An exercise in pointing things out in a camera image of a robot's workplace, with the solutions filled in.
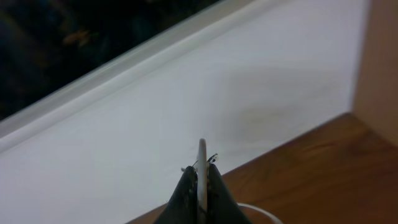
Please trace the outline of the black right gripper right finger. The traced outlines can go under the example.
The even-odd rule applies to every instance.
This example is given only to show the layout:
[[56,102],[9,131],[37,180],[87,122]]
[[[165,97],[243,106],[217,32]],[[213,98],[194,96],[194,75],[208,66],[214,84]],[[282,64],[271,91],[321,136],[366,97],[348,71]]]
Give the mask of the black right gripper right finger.
[[222,176],[214,164],[208,168],[208,211],[209,224],[252,224],[230,194]]

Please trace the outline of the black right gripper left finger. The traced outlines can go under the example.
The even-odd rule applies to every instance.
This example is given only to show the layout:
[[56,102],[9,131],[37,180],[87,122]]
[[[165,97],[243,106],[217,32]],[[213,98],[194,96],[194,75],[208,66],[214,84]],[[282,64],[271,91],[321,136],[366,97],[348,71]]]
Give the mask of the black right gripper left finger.
[[197,174],[188,166],[154,224],[196,224],[197,204]]

